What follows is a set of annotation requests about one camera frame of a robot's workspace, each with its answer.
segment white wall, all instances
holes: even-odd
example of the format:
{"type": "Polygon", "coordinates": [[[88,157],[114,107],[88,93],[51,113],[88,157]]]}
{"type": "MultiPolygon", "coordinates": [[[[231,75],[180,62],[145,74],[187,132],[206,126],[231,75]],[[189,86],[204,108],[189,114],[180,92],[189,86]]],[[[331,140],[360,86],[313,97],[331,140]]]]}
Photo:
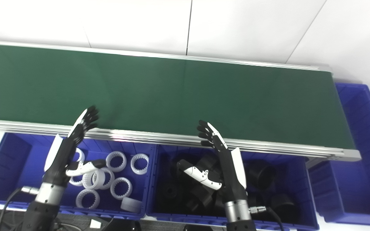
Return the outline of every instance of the white wall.
{"type": "Polygon", "coordinates": [[[185,54],[191,0],[0,0],[0,41],[185,54]]]}
{"type": "Polygon", "coordinates": [[[335,78],[370,86],[370,0],[328,0],[288,63],[328,64],[335,78]]]}
{"type": "Polygon", "coordinates": [[[188,54],[285,63],[325,0],[194,0],[188,54]]]}

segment blue storage crate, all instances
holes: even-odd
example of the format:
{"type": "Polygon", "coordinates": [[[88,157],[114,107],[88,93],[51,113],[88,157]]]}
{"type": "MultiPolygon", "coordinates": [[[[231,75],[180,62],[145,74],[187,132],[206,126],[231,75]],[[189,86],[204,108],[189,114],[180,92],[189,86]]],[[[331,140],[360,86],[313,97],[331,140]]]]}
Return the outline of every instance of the blue storage crate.
{"type": "Polygon", "coordinates": [[[337,83],[336,88],[362,160],[312,168],[315,205],[326,222],[370,225],[370,91],[362,84],[337,83]]]}
{"type": "MultiPolygon", "coordinates": [[[[203,154],[210,152],[206,148],[190,148],[181,146],[158,145],[157,155],[155,157],[154,166],[152,168],[152,177],[149,188],[148,204],[146,214],[156,217],[158,220],[172,222],[186,222],[201,225],[226,225],[226,218],[187,215],[187,214],[166,214],[156,212],[156,190],[158,184],[169,181],[171,178],[169,166],[170,162],[180,153],[187,153],[188,158],[201,158],[203,154]]],[[[303,157],[290,155],[276,155],[253,152],[242,152],[242,161],[245,168],[247,164],[254,159],[264,159],[276,166],[277,179],[267,190],[271,194],[286,193],[294,199],[301,209],[301,217],[298,224],[286,224],[283,226],[285,230],[296,228],[298,230],[318,230],[319,226],[316,219],[314,201],[309,181],[309,176],[305,167],[305,159],[303,157]]],[[[255,192],[255,188],[248,183],[248,192],[255,192]]],[[[255,221],[257,228],[279,230],[279,225],[276,222],[255,221]]]]}
{"type": "MultiPolygon", "coordinates": [[[[29,135],[6,133],[0,144],[0,204],[16,188],[22,186],[40,187],[44,175],[45,159],[47,157],[54,136],[29,135]]],[[[124,170],[114,173],[115,177],[126,177],[133,185],[130,198],[142,201],[139,214],[124,211],[120,208],[121,200],[117,200],[109,190],[97,190],[100,195],[100,204],[97,209],[81,209],[75,205],[78,193],[84,187],[68,184],[61,201],[61,213],[76,215],[90,215],[99,217],[140,219],[145,215],[145,205],[148,197],[150,173],[156,151],[156,145],[146,143],[130,143],[84,139],[78,146],[84,153],[86,160],[105,159],[112,151],[122,151],[127,157],[127,166],[124,170]],[[148,172],[144,175],[135,174],[129,163],[133,155],[145,153],[149,156],[148,172]]],[[[9,206],[26,209],[35,196],[19,194],[9,206]]]]}

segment white gear ring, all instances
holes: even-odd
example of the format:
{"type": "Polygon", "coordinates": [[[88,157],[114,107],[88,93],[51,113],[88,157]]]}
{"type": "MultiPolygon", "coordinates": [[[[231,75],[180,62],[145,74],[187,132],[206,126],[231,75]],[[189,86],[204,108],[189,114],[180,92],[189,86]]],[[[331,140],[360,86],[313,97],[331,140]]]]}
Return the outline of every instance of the white gear ring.
{"type": "MultiPolygon", "coordinates": [[[[81,149],[79,149],[79,148],[76,148],[76,151],[75,152],[79,154],[79,158],[77,159],[77,162],[84,162],[85,161],[85,154],[84,154],[84,152],[81,149]]],[[[82,186],[82,180],[75,181],[73,176],[70,178],[69,183],[71,185],[75,185],[75,186],[82,186]]]]}
{"type": "Polygon", "coordinates": [[[85,161],[85,154],[84,154],[84,152],[81,149],[79,149],[79,148],[76,148],[75,152],[79,154],[79,158],[76,161],[77,162],[84,162],[85,161]]]}
{"type": "Polygon", "coordinates": [[[84,188],[89,190],[99,189],[104,185],[105,182],[105,172],[102,169],[98,169],[89,173],[86,173],[82,176],[82,185],[84,188]]]}
{"type": "Polygon", "coordinates": [[[82,186],[82,179],[80,181],[75,181],[74,180],[74,177],[71,176],[70,180],[69,180],[69,183],[71,185],[75,185],[75,186],[82,186]]]}
{"type": "Polygon", "coordinates": [[[111,186],[110,186],[110,193],[112,194],[112,196],[117,199],[117,200],[122,200],[124,197],[128,197],[128,196],[131,196],[131,193],[132,193],[132,184],[131,182],[125,178],[125,177],[119,177],[119,178],[116,178],[111,186]],[[128,191],[124,194],[124,195],[117,195],[115,193],[115,186],[119,183],[122,183],[122,182],[125,182],[128,184],[128,191]]]}
{"type": "Polygon", "coordinates": [[[125,154],[123,154],[122,152],[119,152],[119,151],[115,151],[115,152],[111,152],[108,154],[107,156],[107,167],[112,170],[113,172],[120,172],[122,171],[125,166],[127,165],[127,158],[125,157],[125,154]],[[118,167],[112,167],[111,164],[110,164],[110,161],[115,158],[115,157],[122,157],[122,164],[119,165],[118,167]]]}
{"type": "Polygon", "coordinates": [[[86,209],[96,209],[98,207],[98,205],[100,204],[100,195],[95,190],[84,189],[78,193],[78,196],[76,196],[75,203],[78,208],[85,208],[84,206],[82,206],[82,199],[84,198],[84,196],[90,193],[94,194],[95,200],[94,203],[86,209]]]}
{"type": "MultiPolygon", "coordinates": [[[[100,190],[107,190],[107,189],[110,188],[110,185],[112,184],[113,180],[115,180],[115,176],[114,176],[113,172],[111,170],[109,170],[109,168],[104,167],[104,168],[101,168],[101,169],[105,173],[108,173],[110,175],[110,178],[109,178],[109,181],[106,184],[104,184],[103,186],[99,187],[98,189],[100,189],[100,190]]],[[[94,175],[92,176],[92,181],[96,181],[96,180],[97,180],[97,174],[94,173],[94,175]]]]}
{"type": "Polygon", "coordinates": [[[131,159],[131,168],[132,168],[132,171],[134,171],[134,173],[136,173],[138,175],[146,174],[146,172],[148,171],[148,163],[149,163],[149,157],[147,155],[145,155],[143,153],[136,154],[131,159]],[[135,161],[137,161],[139,159],[145,159],[146,160],[146,167],[145,168],[143,168],[143,169],[136,169],[135,168],[135,166],[134,166],[135,161]]]}

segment white plastic ring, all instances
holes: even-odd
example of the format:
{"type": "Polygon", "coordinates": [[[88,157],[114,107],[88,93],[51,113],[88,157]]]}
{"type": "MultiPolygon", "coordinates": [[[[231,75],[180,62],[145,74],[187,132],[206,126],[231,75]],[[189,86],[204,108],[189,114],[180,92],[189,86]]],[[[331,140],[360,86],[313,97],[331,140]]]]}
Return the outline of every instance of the white plastic ring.
{"type": "Polygon", "coordinates": [[[134,200],[129,197],[124,197],[122,199],[121,209],[123,210],[134,212],[134,213],[139,213],[141,212],[141,206],[142,206],[142,201],[134,200]]]}
{"type": "Polygon", "coordinates": [[[89,190],[99,189],[104,185],[104,182],[105,182],[105,172],[102,169],[86,173],[82,176],[82,185],[84,186],[84,188],[89,190]]]}
{"type": "Polygon", "coordinates": [[[107,161],[107,167],[110,170],[112,170],[113,172],[116,172],[116,173],[124,170],[125,166],[127,165],[127,158],[125,157],[125,155],[122,152],[119,152],[119,151],[109,153],[108,156],[107,156],[106,161],[107,161]],[[119,165],[118,167],[112,167],[110,165],[110,161],[115,157],[122,157],[122,164],[119,165]]]}
{"type": "Polygon", "coordinates": [[[85,154],[84,154],[84,152],[81,149],[79,149],[79,148],[76,148],[76,151],[75,152],[79,154],[79,158],[76,161],[77,162],[80,162],[80,161],[84,162],[85,161],[85,154]]]}
{"type": "Polygon", "coordinates": [[[131,159],[131,168],[132,168],[132,171],[134,171],[138,175],[146,174],[146,172],[148,171],[148,163],[149,163],[149,157],[147,155],[145,155],[143,153],[136,154],[131,159]],[[135,166],[134,166],[135,161],[137,161],[139,159],[145,159],[146,160],[146,167],[145,168],[143,168],[143,169],[136,169],[135,168],[135,166]]]}
{"type": "MultiPolygon", "coordinates": [[[[77,162],[80,162],[80,161],[84,162],[85,161],[85,154],[84,154],[84,152],[81,149],[79,149],[79,148],[76,148],[76,151],[75,152],[79,154],[79,158],[76,161],[77,162]]],[[[82,186],[82,180],[75,181],[74,180],[74,177],[71,177],[70,178],[69,183],[71,185],[75,185],[75,186],[82,186]]]]}
{"type": "Polygon", "coordinates": [[[100,204],[100,195],[95,190],[85,189],[85,190],[82,190],[81,192],[79,192],[78,196],[76,196],[75,203],[76,203],[76,206],[78,208],[84,208],[84,206],[82,206],[82,199],[84,198],[84,196],[86,196],[90,193],[94,194],[95,200],[94,200],[94,203],[86,209],[96,209],[98,207],[98,205],[100,204]]]}
{"type": "Polygon", "coordinates": [[[80,181],[75,181],[73,176],[71,176],[71,178],[70,178],[70,180],[69,180],[69,183],[70,183],[71,185],[75,185],[75,186],[82,186],[82,180],[80,180],[80,181]]]}
{"type": "MultiPolygon", "coordinates": [[[[104,168],[101,168],[101,169],[104,170],[105,173],[108,173],[110,175],[110,179],[106,184],[99,187],[98,189],[107,190],[107,189],[110,188],[110,185],[112,184],[113,180],[115,180],[115,176],[113,175],[113,172],[111,170],[109,170],[109,168],[104,167],[104,168]]],[[[97,180],[97,174],[94,173],[94,175],[92,176],[92,181],[96,181],[96,180],[97,180]]]]}
{"type": "Polygon", "coordinates": [[[117,200],[122,200],[124,197],[127,197],[127,196],[131,196],[131,193],[132,193],[132,184],[131,182],[125,178],[125,177],[119,177],[119,178],[116,178],[111,186],[110,186],[110,193],[112,194],[112,196],[117,199],[117,200]],[[125,182],[128,184],[128,191],[124,194],[124,195],[117,195],[115,193],[115,186],[121,182],[125,182]]]}

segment robotic hand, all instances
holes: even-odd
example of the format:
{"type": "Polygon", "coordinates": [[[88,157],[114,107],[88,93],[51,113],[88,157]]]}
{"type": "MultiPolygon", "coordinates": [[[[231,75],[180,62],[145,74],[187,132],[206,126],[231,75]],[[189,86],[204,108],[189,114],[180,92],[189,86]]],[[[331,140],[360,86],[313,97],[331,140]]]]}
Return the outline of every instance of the robotic hand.
{"type": "Polygon", "coordinates": [[[197,129],[200,131],[198,136],[207,139],[201,141],[201,145],[214,148],[219,157],[223,172],[220,190],[223,192],[222,202],[228,219],[226,229],[255,231],[248,208],[245,171],[239,148],[230,151],[220,133],[210,123],[200,120],[197,129]]]}
{"type": "Polygon", "coordinates": [[[97,126],[98,110],[91,106],[79,116],[68,136],[61,140],[52,158],[47,158],[45,175],[39,192],[28,206],[24,215],[22,231],[50,231],[56,218],[60,202],[70,176],[81,175],[106,165],[105,160],[95,160],[79,164],[71,163],[76,147],[84,139],[88,130],[97,126]]]}

